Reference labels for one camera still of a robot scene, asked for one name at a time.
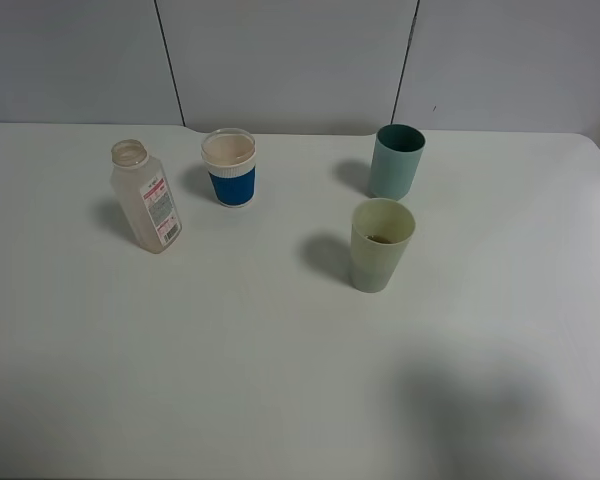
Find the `pale green plastic cup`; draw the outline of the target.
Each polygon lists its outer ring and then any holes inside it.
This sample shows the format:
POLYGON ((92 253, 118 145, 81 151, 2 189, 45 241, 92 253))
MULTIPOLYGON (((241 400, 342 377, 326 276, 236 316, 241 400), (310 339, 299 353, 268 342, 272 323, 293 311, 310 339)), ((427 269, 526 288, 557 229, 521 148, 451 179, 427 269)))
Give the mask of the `pale green plastic cup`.
POLYGON ((365 293, 382 291, 415 229, 413 214, 395 200, 374 198, 359 204, 351 222, 350 278, 353 286, 365 293))

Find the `clear plastic drink bottle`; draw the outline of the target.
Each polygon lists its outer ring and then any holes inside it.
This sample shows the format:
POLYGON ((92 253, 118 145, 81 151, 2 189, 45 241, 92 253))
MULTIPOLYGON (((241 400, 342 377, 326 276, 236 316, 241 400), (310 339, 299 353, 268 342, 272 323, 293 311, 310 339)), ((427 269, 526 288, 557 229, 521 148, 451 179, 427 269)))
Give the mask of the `clear plastic drink bottle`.
POLYGON ((174 197, 161 161, 135 139, 111 148, 111 186, 139 246, 166 250, 182 231, 174 197))

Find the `blue sleeved paper cup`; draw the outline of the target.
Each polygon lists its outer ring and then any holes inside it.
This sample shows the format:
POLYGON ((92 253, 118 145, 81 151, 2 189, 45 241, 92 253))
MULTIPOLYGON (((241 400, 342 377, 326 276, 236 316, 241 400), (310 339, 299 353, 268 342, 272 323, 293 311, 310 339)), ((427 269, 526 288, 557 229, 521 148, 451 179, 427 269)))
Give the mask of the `blue sleeved paper cup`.
POLYGON ((201 155, 221 204, 238 208, 253 199, 256 142, 251 134, 237 128, 215 130, 202 141, 201 155))

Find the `teal plastic cup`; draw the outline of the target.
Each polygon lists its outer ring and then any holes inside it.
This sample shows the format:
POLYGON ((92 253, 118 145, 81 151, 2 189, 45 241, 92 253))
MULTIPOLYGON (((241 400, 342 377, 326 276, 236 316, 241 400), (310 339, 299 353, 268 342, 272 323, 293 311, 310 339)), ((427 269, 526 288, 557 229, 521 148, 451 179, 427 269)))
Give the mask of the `teal plastic cup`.
POLYGON ((404 198, 414 181, 425 145, 424 135, 411 126, 391 124, 382 127, 376 133, 369 193, 396 201, 404 198))

